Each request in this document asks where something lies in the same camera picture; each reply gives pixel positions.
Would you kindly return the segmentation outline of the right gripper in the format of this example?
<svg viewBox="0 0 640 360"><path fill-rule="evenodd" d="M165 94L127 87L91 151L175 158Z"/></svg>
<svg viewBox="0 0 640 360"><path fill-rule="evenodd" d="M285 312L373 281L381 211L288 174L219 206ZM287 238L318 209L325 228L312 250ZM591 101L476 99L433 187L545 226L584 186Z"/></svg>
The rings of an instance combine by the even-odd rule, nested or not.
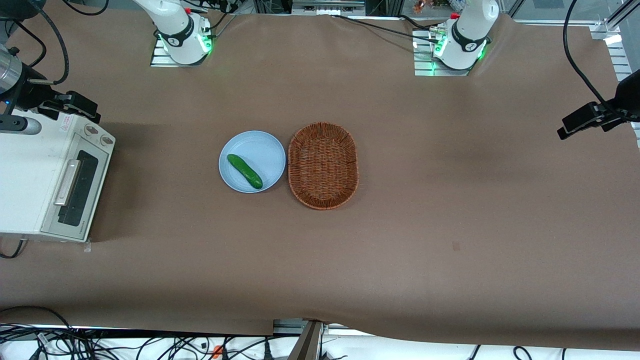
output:
<svg viewBox="0 0 640 360"><path fill-rule="evenodd" d="M53 121L57 121L60 114L81 116L99 125L102 115L98 112L98 105L86 96L67 91L58 93L48 84L32 83L31 80L46 80L38 71L29 66L22 67L22 73L14 86L14 107L20 110L38 108L38 113Z"/></svg>

